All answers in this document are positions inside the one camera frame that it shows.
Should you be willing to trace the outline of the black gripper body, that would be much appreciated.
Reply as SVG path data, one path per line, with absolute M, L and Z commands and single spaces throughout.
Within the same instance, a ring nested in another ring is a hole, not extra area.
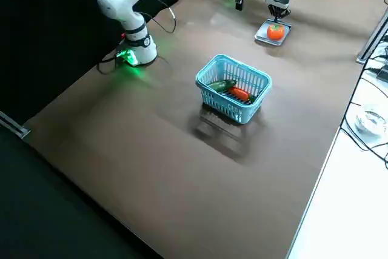
M 287 10 L 290 0 L 266 0 L 269 10 Z

